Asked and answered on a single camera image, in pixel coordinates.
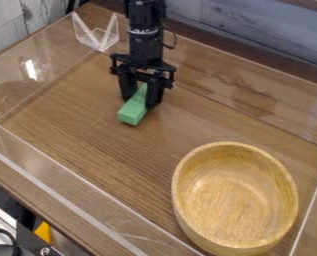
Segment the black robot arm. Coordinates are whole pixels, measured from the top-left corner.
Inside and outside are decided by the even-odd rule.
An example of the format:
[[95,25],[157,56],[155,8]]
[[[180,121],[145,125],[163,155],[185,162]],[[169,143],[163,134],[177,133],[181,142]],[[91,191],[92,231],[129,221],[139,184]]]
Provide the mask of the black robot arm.
[[127,101],[137,90],[137,83],[147,84],[144,105],[152,109],[163,99],[164,89],[171,89],[176,68],[163,61],[163,48],[176,44],[163,42],[165,26],[164,0],[123,0],[128,19],[128,53],[112,53],[111,73],[117,76],[120,94]]

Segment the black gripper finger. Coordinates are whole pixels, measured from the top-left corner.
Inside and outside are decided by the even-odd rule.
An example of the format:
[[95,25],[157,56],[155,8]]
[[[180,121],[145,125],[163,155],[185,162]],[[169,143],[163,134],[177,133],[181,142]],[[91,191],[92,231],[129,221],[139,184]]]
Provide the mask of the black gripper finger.
[[147,82],[145,107],[152,109],[161,101],[164,86],[159,79],[151,78]]
[[120,94],[124,101],[127,101],[137,90],[136,79],[128,75],[119,76],[119,88]]

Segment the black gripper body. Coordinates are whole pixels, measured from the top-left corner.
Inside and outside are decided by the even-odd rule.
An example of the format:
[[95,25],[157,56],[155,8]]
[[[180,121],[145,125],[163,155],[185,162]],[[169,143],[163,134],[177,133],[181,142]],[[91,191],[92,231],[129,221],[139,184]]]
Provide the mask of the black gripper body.
[[164,88],[171,88],[176,68],[163,61],[163,30],[129,31],[128,53],[112,53],[111,73],[113,75],[128,75],[136,82],[148,82],[151,78],[161,81]]

